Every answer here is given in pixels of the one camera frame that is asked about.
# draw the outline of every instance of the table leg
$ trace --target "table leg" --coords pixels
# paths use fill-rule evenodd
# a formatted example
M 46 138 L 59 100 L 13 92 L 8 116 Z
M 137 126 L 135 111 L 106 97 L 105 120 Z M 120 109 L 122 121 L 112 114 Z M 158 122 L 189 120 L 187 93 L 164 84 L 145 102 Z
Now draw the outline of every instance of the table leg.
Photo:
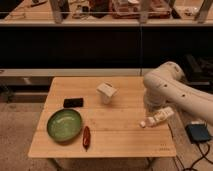
M 150 169 L 154 165 L 156 160 L 157 160 L 156 157 L 152 157 L 152 158 L 147 157 L 148 165 L 145 167 L 145 169 L 147 170 Z
M 58 164 L 58 162 L 54 158 L 47 159 L 57 171 L 63 171 L 64 169 Z

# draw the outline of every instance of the green bowl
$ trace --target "green bowl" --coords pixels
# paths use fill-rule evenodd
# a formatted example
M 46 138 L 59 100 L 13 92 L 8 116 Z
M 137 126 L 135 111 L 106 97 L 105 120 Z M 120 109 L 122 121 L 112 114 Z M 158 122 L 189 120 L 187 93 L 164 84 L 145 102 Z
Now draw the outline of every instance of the green bowl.
M 73 109 L 62 109 L 55 112 L 47 123 L 49 136 L 57 142 L 73 139 L 79 134 L 81 128 L 81 115 Z

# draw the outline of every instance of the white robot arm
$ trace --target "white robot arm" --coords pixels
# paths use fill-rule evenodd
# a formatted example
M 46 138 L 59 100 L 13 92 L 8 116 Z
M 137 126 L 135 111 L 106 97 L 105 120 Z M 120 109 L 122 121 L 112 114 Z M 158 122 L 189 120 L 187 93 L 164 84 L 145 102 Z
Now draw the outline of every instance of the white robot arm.
M 181 83 L 184 73 L 174 62 L 166 62 L 144 76 L 149 107 L 160 107 L 169 100 L 181 109 L 213 125 L 213 95 Z

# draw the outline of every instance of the floor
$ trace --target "floor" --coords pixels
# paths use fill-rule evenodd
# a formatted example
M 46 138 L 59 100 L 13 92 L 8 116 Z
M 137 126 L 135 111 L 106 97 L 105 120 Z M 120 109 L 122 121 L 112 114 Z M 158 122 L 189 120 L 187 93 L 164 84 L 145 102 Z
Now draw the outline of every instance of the floor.
M 27 153 L 36 124 L 43 108 L 45 96 L 16 97 L 10 103 L 0 102 L 0 170 L 1 171 L 54 171 L 48 160 L 28 158 Z M 177 154 L 185 167 L 200 157 L 195 145 L 192 145 L 184 130 L 184 125 L 194 119 L 188 114 L 175 115 L 169 119 Z M 213 135 L 213 127 L 208 125 Z M 213 149 L 208 158 L 213 160 Z M 60 159 L 58 162 L 65 170 L 73 171 L 176 171 L 174 158 L 159 158 L 150 169 L 146 158 L 121 159 Z M 206 160 L 195 166 L 199 171 L 213 170 L 213 165 Z

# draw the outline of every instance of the red chili pepper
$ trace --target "red chili pepper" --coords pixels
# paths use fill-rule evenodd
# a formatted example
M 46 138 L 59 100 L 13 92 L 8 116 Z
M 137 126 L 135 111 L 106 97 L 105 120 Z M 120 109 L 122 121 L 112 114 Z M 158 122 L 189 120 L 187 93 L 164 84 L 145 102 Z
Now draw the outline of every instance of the red chili pepper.
M 83 147 L 87 150 L 90 145 L 90 129 L 88 126 L 85 126 L 83 133 Z

